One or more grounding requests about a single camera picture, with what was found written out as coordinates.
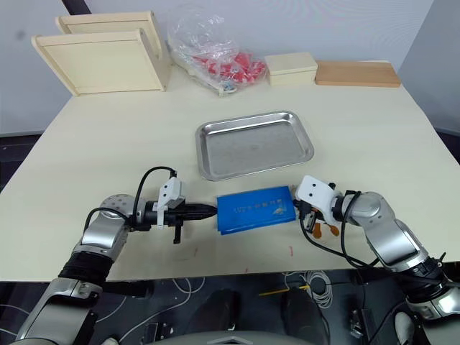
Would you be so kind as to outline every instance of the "red objects in plastic bag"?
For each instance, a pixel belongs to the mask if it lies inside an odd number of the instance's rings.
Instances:
[[[262,61],[252,61],[252,54],[239,52],[231,63],[218,64],[214,60],[194,57],[212,75],[221,75],[240,84],[254,83],[265,74],[267,66]]]

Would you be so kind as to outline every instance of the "small cream box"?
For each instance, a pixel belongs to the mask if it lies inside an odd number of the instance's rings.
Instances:
[[[271,86],[314,84],[318,64],[309,52],[265,57]]]

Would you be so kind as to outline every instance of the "wooden board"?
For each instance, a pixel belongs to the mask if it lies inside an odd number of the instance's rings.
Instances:
[[[400,79],[390,63],[358,61],[317,61],[318,85],[377,86],[397,88]]]
[[[57,17],[55,22],[63,34],[93,34],[142,29],[158,60],[170,63],[165,41],[160,36],[160,28],[151,11],[62,16]]]
[[[32,45],[74,96],[166,89],[142,29],[34,36]]]

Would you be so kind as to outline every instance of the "blue folder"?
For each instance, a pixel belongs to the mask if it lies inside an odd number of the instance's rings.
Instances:
[[[289,187],[275,187],[217,198],[217,229],[222,235],[295,220]]]

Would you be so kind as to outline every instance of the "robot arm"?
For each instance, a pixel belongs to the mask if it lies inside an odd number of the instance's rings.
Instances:
[[[101,207],[95,209],[101,212],[89,224],[92,211],[87,220],[87,229],[74,247],[70,259],[58,278],[48,285],[13,344],[87,344],[97,319],[91,309],[102,293],[103,284],[127,242],[129,232],[148,231],[151,225],[174,226],[174,243],[179,243],[184,221],[216,214],[213,206],[185,203],[180,181],[176,177],[163,185],[158,200],[146,202],[139,199],[135,221],[132,221],[134,198],[126,194],[113,195],[104,200]]]
[[[383,267],[397,278],[409,308],[423,319],[434,320],[460,313],[460,289],[449,286],[441,263],[429,257],[414,233],[395,218],[380,194],[357,195],[347,191],[342,195],[333,186],[305,176],[295,195],[312,210],[307,217],[307,229],[312,228],[317,213],[332,226],[339,226],[342,221],[361,226],[367,243]]]

